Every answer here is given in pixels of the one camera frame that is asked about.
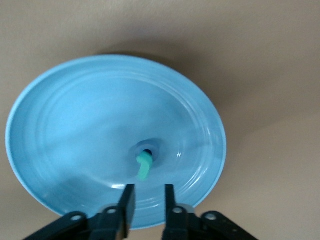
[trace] light blue dish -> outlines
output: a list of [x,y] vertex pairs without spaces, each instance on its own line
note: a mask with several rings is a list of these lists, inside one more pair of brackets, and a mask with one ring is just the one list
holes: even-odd
[[[25,189],[59,215],[89,217],[136,185],[132,229],[165,222],[165,184],[197,206],[216,185],[226,134],[209,98],[159,63],[125,55],[72,60],[45,72],[19,96],[5,136]],[[141,151],[154,162],[138,176]]]

